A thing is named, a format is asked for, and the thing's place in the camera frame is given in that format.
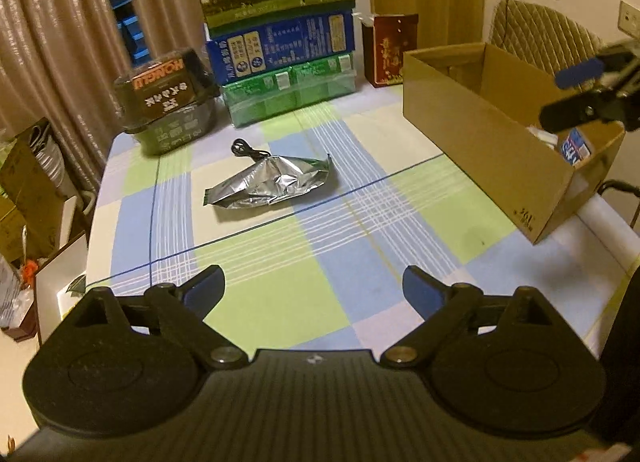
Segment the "green box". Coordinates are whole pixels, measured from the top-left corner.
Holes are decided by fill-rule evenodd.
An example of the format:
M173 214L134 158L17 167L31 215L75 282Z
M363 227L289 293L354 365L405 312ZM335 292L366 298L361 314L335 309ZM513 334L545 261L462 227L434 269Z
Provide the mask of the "green box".
M293 65L222 87L235 126L355 92L353 55Z

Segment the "metal screw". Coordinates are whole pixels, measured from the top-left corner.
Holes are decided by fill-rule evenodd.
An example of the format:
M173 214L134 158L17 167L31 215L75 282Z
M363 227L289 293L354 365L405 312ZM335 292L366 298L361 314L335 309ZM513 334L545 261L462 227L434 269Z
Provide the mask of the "metal screw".
M385 352L385 357L392 363L410 363L418 357L418 352L413 347L391 347Z
M309 363L310 365L319 365L323 361L324 361L324 357L318 354L313 354L308 358L306 358L306 362Z
M242 359L242 350L236 347L218 347L211 352L211 359L217 363L235 363Z

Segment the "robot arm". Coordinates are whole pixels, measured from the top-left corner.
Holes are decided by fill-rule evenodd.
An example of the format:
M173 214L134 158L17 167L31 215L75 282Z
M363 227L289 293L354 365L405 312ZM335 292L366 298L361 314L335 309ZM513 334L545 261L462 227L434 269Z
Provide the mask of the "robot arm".
M592 89L544 106L542 129L556 134L597 119L619 121L628 132L640 128L640 41L608 46L595 58L560 71L556 85L569 88L593 79Z

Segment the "wall socket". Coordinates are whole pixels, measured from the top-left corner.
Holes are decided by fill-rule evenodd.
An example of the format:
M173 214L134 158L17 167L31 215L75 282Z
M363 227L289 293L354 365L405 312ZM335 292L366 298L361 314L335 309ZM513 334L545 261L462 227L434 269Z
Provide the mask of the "wall socket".
M618 28L632 38L640 39L640 10L627 2L620 2Z

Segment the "table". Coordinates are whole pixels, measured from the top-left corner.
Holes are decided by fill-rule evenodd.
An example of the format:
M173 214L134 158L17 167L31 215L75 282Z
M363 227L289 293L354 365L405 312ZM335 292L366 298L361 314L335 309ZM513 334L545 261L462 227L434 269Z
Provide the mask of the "table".
M332 181L253 210L203 206L204 190L252 164L244 138L273 154L324 158ZM126 134L111 149L87 265L90 286L142 294L219 264L226 292L205 322L250 355L260 347L369 348L379 356L422 319L404 300L415 264L486 294L535 286L598 352L639 265L640 238L594 196L532 246L402 117L402 87L373 89L146 158Z

